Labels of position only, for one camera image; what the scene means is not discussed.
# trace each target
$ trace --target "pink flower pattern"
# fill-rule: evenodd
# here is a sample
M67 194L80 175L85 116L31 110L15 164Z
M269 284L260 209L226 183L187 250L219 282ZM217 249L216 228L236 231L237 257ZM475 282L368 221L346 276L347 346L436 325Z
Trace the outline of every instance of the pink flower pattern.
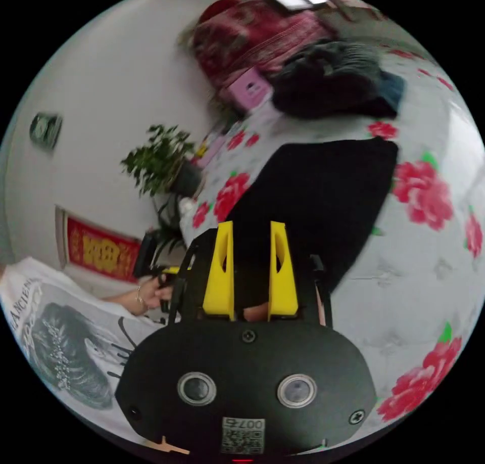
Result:
M450 189L428 162L405 162L396 168L393 194L407 205L413 223L439 231L453 217Z

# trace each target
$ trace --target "floral bedsheet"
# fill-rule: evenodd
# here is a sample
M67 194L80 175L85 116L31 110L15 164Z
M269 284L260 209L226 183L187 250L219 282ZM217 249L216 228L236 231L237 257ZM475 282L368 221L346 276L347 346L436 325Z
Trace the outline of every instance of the floral bedsheet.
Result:
M436 388L468 340L485 295L480 135L438 65L406 51L381 52L382 68L407 82L397 119L298 121L266 106L233 127L206 169L197 205L181 221L188 244L223 222L284 143L380 135L399 145L393 189L373 235L332 295L334 328L363 353L379 398L351 441L414 410Z

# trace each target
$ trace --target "sticker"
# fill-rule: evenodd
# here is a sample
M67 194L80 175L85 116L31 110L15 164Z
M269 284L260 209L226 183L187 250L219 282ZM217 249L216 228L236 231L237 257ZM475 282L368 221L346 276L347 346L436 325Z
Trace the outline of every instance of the sticker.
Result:
M265 419L222 419L222 447L225 454L262 454Z

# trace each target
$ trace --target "potted plant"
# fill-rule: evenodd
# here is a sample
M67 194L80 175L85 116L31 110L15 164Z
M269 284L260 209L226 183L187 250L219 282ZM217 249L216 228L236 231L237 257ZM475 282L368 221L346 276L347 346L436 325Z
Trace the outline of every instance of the potted plant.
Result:
M194 198L201 191L202 170L187 158L193 154L194 144L187 142L188 132L177 129L178 125L152 125L147 131L151 135L148 143L121 161L123 172L135 178L140 196L166 191Z

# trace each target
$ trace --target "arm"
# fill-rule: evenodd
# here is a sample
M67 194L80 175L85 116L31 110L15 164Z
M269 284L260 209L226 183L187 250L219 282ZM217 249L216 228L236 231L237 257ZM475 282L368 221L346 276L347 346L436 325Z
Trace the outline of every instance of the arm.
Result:
M141 316L149 309L159 307L160 300L170 300L171 297L172 288L164 287L160 289L158 279L155 277L141 284L139 289L137 288L124 294L106 297L103 300L119 304L133 315Z

